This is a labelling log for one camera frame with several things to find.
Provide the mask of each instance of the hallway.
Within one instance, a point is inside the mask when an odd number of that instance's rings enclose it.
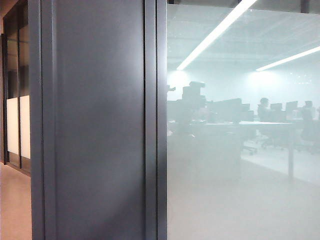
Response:
[[[31,240],[30,177],[1,163],[1,240]]]

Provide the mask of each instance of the glass wall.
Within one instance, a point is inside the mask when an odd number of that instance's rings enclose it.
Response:
[[[169,1],[169,240],[320,239],[319,13]]]
[[[6,36],[6,162],[27,172],[30,163],[29,25],[27,1],[3,18]]]

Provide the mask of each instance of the desk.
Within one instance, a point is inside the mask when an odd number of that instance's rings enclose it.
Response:
[[[204,123],[191,124],[192,132],[198,135],[217,134],[220,131],[232,131],[239,136],[244,131],[285,131],[288,137],[288,175],[290,179],[294,176],[294,124],[289,122],[260,122],[260,121],[241,121],[233,123]]]

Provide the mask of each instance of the ceiling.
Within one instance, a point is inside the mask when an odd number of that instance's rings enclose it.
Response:
[[[231,11],[228,7],[169,4],[168,68],[175,69]],[[204,63],[225,63],[252,71],[318,46],[320,15],[251,9],[187,68]],[[285,67],[317,63],[319,69],[319,59],[320,53],[314,53]]]
[[[320,13],[319,0],[305,0],[310,13]],[[174,0],[174,4],[234,8],[239,0]],[[250,9],[301,12],[301,0],[258,0]]]

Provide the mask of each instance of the ceiling light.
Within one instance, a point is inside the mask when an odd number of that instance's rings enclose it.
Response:
[[[302,58],[302,57],[307,56],[307,55],[309,55],[309,54],[316,53],[316,52],[318,52],[318,51],[320,51],[320,46],[317,46],[317,47],[312,48],[312,49],[310,49],[310,50],[308,50],[308,51],[304,51],[304,52],[298,53],[298,54],[296,54],[296,55],[287,57],[287,58],[282,59],[282,60],[280,60],[280,61],[276,61],[276,62],[271,63],[271,64],[269,64],[269,65],[260,67],[260,68],[258,68],[256,71],[258,71],[258,72],[264,71],[264,70],[273,68],[273,67],[275,67],[275,66],[278,66],[278,65],[280,65],[280,64],[285,64],[285,63],[290,62],[290,61],[292,61],[292,60],[299,59],[299,58]]]
[[[190,55],[177,67],[183,70],[210,44],[212,44],[231,24],[233,24],[257,0],[242,0],[226,18],[190,53]]]

